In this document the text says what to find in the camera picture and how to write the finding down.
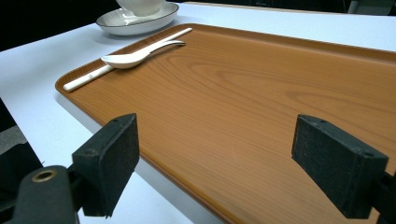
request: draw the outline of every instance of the white plate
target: white plate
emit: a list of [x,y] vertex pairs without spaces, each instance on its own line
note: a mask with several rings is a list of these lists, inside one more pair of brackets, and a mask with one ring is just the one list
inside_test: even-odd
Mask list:
[[166,2],[159,12],[136,17],[133,12],[120,8],[99,17],[96,24],[113,35],[140,35],[169,24],[177,15],[178,5]]

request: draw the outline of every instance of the table surface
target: table surface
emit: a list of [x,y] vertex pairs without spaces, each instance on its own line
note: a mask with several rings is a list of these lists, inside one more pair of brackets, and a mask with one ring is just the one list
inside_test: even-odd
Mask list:
[[[396,51],[393,17],[179,5],[177,18],[163,29],[193,22]],[[100,125],[55,90],[56,80],[155,33],[114,36],[93,23],[0,52],[0,97],[45,166],[69,166],[71,153],[100,129]],[[139,162],[112,218],[84,217],[81,212],[79,217],[81,223],[220,223],[143,161]]]

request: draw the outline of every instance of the wood grain pattern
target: wood grain pattern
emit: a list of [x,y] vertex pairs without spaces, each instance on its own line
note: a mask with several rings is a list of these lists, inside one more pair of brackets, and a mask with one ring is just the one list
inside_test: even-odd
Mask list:
[[73,92],[56,89],[101,124],[136,113],[142,157],[226,222],[347,220],[291,159],[298,114],[326,119],[390,157],[396,170],[396,54],[184,24],[185,47],[115,70]]

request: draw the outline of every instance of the spoon bowl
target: spoon bowl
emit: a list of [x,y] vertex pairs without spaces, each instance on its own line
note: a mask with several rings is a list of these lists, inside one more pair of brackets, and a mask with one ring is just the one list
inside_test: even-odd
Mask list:
[[150,48],[138,50],[134,53],[107,55],[107,56],[103,56],[101,59],[104,63],[115,68],[120,68],[120,69],[132,68],[142,63],[150,55],[151,52],[169,45],[183,46],[186,45],[186,43],[180,40],[169,40],[169,41],[153,44],[152,46],[150,46]]

